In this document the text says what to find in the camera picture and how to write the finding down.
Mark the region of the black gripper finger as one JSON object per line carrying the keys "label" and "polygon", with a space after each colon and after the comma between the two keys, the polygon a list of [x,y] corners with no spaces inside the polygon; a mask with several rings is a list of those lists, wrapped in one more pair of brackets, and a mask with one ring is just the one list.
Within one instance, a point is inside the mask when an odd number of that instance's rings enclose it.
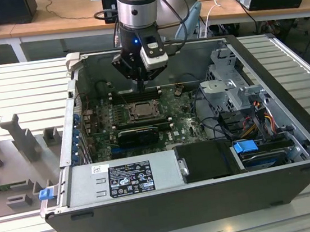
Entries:
{"label": "black gripper finger", "polygon": [[119,53],[114,56],[112,65],[126,79],[132,80],[132,90],[135,92],[144,91],[144,82],[142,78],[142,69],[139,59],[133,53]]}
{"label": "black gripper finger", "polygon": [[141,68],[141,78],[142,78],[142,82],[143,82],[142,87],[143,87],[143,91],[144,91],[148,82],[152,81],[159,74],[161,74],[161,72],[163,72],[167,68],[167,64],[165,64],[164,66],[161,66],[161,67],[157,67],[156,69],[152,69],[152,70],[147,70],[147,68],[145,68],[144,65],[142,65],[140,68]]}

